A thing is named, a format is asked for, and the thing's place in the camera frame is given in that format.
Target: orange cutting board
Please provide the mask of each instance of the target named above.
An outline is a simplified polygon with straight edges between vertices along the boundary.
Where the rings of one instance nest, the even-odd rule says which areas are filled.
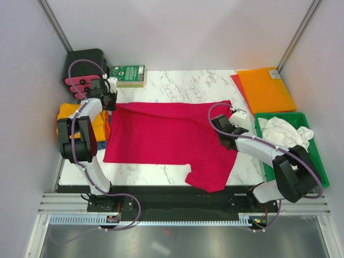
[[[238,75],[252,113],[296,110],[275,67],[238,71]]]

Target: red wire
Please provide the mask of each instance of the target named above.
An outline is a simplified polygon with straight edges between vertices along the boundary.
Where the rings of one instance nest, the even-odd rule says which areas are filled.
[[[265,216],[264,216],[263,219],[265,219],[265,218],[268,216],[268,213],[269,213],[269,210],[268,210],[268,208],[265,206]]]

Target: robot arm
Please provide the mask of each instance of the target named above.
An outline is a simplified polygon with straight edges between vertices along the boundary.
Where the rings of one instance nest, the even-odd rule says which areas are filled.
[[[295,203],[314,190],[317,183],[304,166],[277,148],[263,144],[262,139],[261,141],[254,140],[257,137],[249,133],[248,130],[239,127],[245,119],[246,112],[237,109],[233,111],[229,120],[225,115],[221,115],[211,121],[222,132],[244,136],[244,138],[231,137],[219,133],[219,141],[227,150],[235,149],[238,152],[249,154],[273,167],[276,179],[257,185],[252,190],[254,199],[259,203],[266,203],[276,199],[286,199]],[[302,146],[297,145],[293,148],[279,147],[279,149],[301,159],[321,181],[308,152]]]
[[[116,109],[117,78],[110,77],[106,83],[105,79],[92,80],[88,97],[91,98],[88,98],[87,105],[81,112],[77,110],[69,118],[58,120],[60,152],[64,159],[68,159],[70,163],[74,163],[71,149],[71,122],[72,119],[77,116],[75,128],[81,135],[79,139],[75,139],[77,160],[86,167],[93,183],[102,191],[109,192],[111,183],[105,177],[97,160],[97,141],[92,128],[92,122],[103,110],[113,111]],[[96,196],[102,195],[101,192],[92,187],[91,182],[89,182],[85,175],[85,168],[77,164],[76,166],[91,186],[91,193]]]

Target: metal floor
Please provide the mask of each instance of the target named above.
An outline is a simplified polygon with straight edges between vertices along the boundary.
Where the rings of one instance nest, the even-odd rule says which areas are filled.
[[[92,226],[49,226],[66,241]],[[59,246],[46,239],[42,258],[325,258],[329,257],[314,217],[279,217],[265,233],[235,227],[137,226],[120,232],[93,231]]]

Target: orange cloth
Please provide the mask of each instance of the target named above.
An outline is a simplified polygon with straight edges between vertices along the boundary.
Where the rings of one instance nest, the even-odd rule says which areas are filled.
[[[58,120],[61,118],[68,118],[79,107],[80,107],[79,104],[63,103],[60,106],[60,113],[58,114]],[[99,115],[97,115],[95,120],[92,122],[92,127],[95,133],[97,142],[107,141],[110,136],[110,124],[109,124],[108,112],[104,110]],[[80,138],[80,134],[76,133],[75,138]]]
[[[238,71],[238,75],[252,113],[296,110],[275,67]]]

